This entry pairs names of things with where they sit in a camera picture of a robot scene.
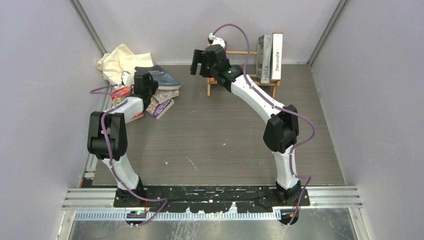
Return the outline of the white Decorate book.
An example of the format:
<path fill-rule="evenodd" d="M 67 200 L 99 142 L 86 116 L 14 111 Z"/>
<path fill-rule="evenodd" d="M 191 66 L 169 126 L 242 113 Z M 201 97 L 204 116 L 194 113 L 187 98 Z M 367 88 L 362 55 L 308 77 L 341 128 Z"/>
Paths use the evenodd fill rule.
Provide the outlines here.
<path fill-rule="evenodd" d="M 274 32 L 272 34 L 272 55 L 271 55 L 271 81 L 276 82 L 281 79 L 281 64 L 283 53 L 283 33 Z"/>

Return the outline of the red treehouse book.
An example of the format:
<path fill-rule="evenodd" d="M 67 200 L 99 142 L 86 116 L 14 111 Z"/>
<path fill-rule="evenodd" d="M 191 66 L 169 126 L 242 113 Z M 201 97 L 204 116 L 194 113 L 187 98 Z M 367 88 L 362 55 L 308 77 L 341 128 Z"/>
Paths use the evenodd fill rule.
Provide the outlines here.
<path fill-rule="evenodd" d="M 125 123 L 129 123 L 140 119 L 144 116 L 144 103 L 140 97 L 130 96 L 131 88 L 129 86 L 122 87 L 114 91 L 115 95 L 111 96 L 111 105 L 113 108 L 120 105 L 124 100 L 127 100 L 126 104 L 118 107 L 112 113 L 123 113 L 125 117 Z"/>

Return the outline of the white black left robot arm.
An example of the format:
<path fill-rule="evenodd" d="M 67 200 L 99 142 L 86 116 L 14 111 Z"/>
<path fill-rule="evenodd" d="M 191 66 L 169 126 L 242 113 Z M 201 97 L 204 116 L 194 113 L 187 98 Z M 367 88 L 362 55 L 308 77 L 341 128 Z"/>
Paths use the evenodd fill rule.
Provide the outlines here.
<path fill-rule="evenodd" d="M 91 90 L 91 94 L 109 95 L 112 107 L 90 114 L 87 150 L 108 167 L 117 183 L 115 207 L 140 207 L 147 202 L 141 178 L 132 168 L 128 155 L 126 124 L 151 104 L 158 82 L 150 73 L 124 71 L 119 90 L 108 92 L 107 87 Z"/>

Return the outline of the grey ianra book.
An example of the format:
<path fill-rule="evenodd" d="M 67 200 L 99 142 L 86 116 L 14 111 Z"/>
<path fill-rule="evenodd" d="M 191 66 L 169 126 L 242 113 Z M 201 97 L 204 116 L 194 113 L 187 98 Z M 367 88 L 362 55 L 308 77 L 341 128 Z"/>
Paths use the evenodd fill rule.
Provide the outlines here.
<path fill-rule="evenodd" d="M 258 38 L 256 54 L 256 80 L 261 84 L 269 84 L 272 55 L 272 34 L 264 34 Z"/>

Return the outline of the dark blue book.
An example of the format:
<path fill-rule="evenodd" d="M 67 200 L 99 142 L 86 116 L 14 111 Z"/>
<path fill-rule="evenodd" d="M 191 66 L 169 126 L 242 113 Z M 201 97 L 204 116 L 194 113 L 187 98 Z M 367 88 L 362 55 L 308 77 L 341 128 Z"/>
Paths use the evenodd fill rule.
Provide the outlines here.
<path fill-rule="evenodd" d="M 180 83 L 159 65 L 152 67 L 136 66 L 134 69 L 134 74 L 145 75 L 149 73 L 158 82 L 159 90 L 178 90 L 181 87 Z"/>

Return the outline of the purple yellow treehouse book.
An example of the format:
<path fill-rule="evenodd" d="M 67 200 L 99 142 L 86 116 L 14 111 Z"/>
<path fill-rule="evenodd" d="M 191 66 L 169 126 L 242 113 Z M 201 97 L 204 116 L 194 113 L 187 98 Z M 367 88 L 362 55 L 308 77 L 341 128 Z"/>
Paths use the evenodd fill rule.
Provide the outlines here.
<path fill-rule="evenodd" d="M 168 99 L 162 103 L 159 103 L 154 97 L 152 97 L 151 102 L 145 111 L 152 115 L 155 119 L 159 119 L 174 105 L 174 102 L 175 101 L 173 99 Z"/>

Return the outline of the cream cloth bag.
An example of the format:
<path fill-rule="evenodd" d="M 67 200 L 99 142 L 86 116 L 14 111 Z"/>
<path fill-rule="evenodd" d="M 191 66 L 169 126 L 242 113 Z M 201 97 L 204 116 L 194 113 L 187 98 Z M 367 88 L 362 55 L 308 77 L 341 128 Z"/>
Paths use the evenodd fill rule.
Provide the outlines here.
<path fill-rule="evenodd" d="M 135 67 L 153 67 L 151 53 L 134 54 L 124 43 L 117 46 L 111 53 L 105 53 L 97 61 L 96 67 L 111 85 L 121 83 L 124 71 L 134 74 Z"/>

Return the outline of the black mounting base plate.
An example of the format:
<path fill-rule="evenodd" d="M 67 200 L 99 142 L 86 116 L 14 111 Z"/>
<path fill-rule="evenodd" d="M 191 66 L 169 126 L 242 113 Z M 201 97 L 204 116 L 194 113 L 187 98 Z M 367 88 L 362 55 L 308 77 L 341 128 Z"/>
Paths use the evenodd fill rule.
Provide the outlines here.
<path fill-rule="evenodd" d="M 285 196 L 275 186 L 167 186 L 150 185 L 136 193 L 139 199 L 126 190 L 117 189 L 113 206 L 115 208 L 139 208 L 128 214 L 130 218 L 160 213 L 226 214 L 234 207 L 238 214 L 274 213 L 282 223 L 296 223 L 299 216 L 293 210 L 310 205 L 308 192 L 299 186 Z"/>

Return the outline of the floral white book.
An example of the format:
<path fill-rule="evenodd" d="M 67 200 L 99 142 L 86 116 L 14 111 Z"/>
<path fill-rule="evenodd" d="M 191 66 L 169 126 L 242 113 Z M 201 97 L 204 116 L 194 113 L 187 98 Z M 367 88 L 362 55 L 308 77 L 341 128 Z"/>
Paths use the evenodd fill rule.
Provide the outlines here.
<path fill-rule="evenodd" d="M 162 104 L 170 99 L 176 98 L 180 95 L 180 91 L 175 90 L 160 90 L 158 89 L 153 95 L 153 98 L 159 103 Z"/>

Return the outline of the wooden book rack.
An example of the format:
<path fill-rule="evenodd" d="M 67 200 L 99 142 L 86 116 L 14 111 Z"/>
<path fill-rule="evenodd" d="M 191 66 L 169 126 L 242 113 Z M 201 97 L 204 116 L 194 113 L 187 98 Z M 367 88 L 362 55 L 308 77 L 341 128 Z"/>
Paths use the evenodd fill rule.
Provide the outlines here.
<path fill-rule="evenodd" d="M 233 50 L 227 50 L 227 47 L 228 47 L 228 42 L 227 42 L 227 45 L 226 45 L 226 50 L 224 50 L 226 55 L 245 55 L 247 58 L 249 56 L 253 55 L 257 59 L 257 51 L 233 51 Z M 283 52 L 284 52 L 284 44 L 283 44 L 283 47 L 282 47 L 282 56 L 283 56 Z M 249 86 L 252 86 L 253 84 L 255 84 L 255 85 L 258 85 L 258 86 L 272 87 L 271 97 L 272 98 L 275 98 L 276 97 L 276 92 L 277 92 L 277 87 L 279 87 L 280 86 L 280 83 L 281 83 L 282 71 L 281 71 L 281 79 L 272 82 L 271 81 L 271 61 L 272 61 L 272 53 L 271 53 L 270 70 L 269 70 L 269 73 L 270 73 L 270 75 L 269 75 L 270 76 L 270 83 L 260 83 L 259 81 L 257 81 L 257 79 L 256 79 L 256 72 L 255 72 L 253 74 L 249 74 L 248 75 L 248 77 L 247 77 L 247 79 L 248 79 L 247 84 Z"/>

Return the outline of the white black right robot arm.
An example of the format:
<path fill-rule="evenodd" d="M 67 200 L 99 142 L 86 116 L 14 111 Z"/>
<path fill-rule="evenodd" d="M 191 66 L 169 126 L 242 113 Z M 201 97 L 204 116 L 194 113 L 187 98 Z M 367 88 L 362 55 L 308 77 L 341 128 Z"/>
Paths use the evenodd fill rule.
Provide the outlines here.
<path fill-rule="evenodd" d="M 302 189 L 294 151 L 299 135 L 297 109 L 274 100 L 241 66 L 230 64 L 219 44 L 194 50 L 190 74 L 215 79 L 219 86 L 241 98 L 261 117 L 265 123 L 262 138 L 272 151 L 276 164 L 277 198 L 281 204 L 291 205 Z"/>

